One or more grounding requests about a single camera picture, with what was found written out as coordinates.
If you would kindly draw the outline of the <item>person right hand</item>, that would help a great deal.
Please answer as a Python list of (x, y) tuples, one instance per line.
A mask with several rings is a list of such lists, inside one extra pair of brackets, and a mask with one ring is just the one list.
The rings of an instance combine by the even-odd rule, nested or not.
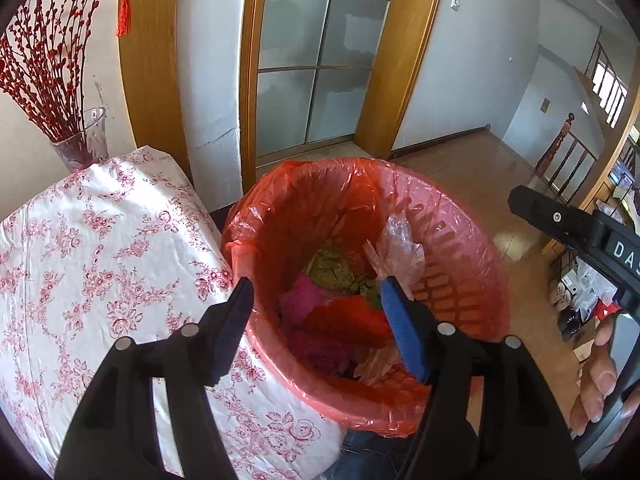
[(603, 415), (604, 402), (614, 391), (617, 370), (610, 356), (610, 339), (618, 314), (609, 315), (594, 335), (588, 361), (582, 370), (580, 391), (570, 410), (570, 429), (581, 436), (588, 424), (595, 424)]

